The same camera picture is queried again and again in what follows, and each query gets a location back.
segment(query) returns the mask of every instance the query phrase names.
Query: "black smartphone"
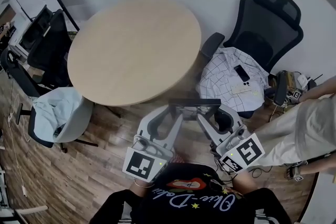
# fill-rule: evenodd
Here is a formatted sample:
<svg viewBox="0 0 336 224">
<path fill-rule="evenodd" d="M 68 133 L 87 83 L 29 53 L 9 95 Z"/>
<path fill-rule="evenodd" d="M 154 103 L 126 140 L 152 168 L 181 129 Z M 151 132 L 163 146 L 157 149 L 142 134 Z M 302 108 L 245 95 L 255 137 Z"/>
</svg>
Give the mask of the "black smartphone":
<svg viewBox="0 0 336 224">
<path fill-rule="evenodd" d="M 243 67 L 241 65 L 236 66 L 235 70 L 244 82 L 248 81 L 250 79 L 250 77 L 248 76 L 248 74 L 246 73 L 246 71 L 243 69 Z"/>
</svg>

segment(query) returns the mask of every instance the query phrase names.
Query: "table top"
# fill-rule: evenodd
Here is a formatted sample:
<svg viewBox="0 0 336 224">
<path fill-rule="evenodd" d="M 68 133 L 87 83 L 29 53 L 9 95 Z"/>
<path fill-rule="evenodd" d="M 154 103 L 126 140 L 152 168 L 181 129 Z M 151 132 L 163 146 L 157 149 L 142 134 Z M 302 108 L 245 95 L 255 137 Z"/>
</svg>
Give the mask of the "table top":
<svg viewBox="0 0 336 224">
<path fill-rule="evenodd" d="M 201 30 L 174 0 L 125 0 L 92 16 L 70 47 L 73 86 L 103 105 L 141 103 L 177 84 L 194 63 Z"/>
</svg>

